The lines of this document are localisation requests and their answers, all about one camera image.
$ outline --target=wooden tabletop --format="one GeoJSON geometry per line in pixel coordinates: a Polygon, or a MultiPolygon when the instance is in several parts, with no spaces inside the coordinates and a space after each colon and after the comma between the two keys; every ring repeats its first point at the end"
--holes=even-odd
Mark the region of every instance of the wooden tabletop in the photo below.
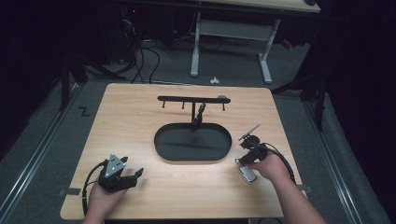
{"type": "MultiPolygon", "coordinates": [[[[109,218],[237,218],[282,217],[276,192],[260,176],[247,183],[238,173],[235,158],[247,154],[238,139],[260,123],[253,134],[270,143],[290,162],[297,184],[301,179],[271,92],[265,88],[110,84],[106,88],[70,188],[82,189],[90,170],[111,153],[129,157],[122,173],[144,168],[137,185],[129,189],[109,218]],[[191,104],[163,102],[159,95],[216,98],[231,102],[207,105],[204,122],[226,128],[233,139],[228,155],[219,161],[166,161],[154,146],[163,125],[191,122],[191,104]]],[[[93,174],[94,180],[101,169],[93,174]]],[[[67,195],[64,219],[83,219],[81,195],[67,195]]]]}
{"type": "Polygon", "coordinates": [[[244,7],[266,7],[300,12],[320,12],[318,4],[309,6],[304,0],[201,0],[201,2],[230,4],[244,7]]]}

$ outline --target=horizontal bar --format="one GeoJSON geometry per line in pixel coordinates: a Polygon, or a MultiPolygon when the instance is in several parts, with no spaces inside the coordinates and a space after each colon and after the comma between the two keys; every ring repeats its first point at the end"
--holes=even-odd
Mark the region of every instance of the horizontal bar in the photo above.
{"type": "Polygon", "coordinates": [[[158,96],[159,101],[169,102],[191,102],[206,104],[229,104],[231,100],[227,97],[203,98],[203,97],[187,97],[187,96],[158,96]]]}

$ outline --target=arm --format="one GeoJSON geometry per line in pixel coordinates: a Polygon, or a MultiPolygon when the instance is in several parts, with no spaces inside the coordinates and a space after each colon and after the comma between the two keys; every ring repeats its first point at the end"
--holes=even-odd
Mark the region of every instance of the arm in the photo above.
{"type": "Polygon", "coordinates": [[[271,153],[265,160],[252,163],[249,167],[258,170],[273,183],[287,223],[326,223],[312,203],[290,180],[285,164],[277,155],[271,153]]]}
{"type": "Polygon", "coordinates": [[[128,189],[109,193],[95,183],[88,200],[88,212],[83,224],[102,224],[128,189]]]}

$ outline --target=hand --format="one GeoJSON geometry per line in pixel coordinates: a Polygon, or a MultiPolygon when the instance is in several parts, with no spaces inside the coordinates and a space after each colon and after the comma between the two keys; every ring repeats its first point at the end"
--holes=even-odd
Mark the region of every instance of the hand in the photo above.
{"type": "Polygon", "coordinates": [[[103,223],[128,189],[109,193],[95,183],[91,189],[84,224],[103,223]]]}
{"type": "Polygon", "coordinates": [[[254,162],[248,165],[250,169],[257,170],[262,176],[271,182],[275,178],[289,178],[289,172],[283,161],[274,153],[268,152],[267,157],[263,161],[254,162]]]}

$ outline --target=black oval tray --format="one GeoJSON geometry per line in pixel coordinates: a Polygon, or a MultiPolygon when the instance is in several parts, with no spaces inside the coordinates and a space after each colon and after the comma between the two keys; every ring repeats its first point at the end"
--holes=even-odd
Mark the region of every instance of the black oval tray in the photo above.
{"type": "Polygon", "coordinates": [[[230,151],[230,133],[216,123],[202,123],[193,132],[190,123],[163,125],[154,136],[157,153],[169,161],[217,161],[230,151]]]}

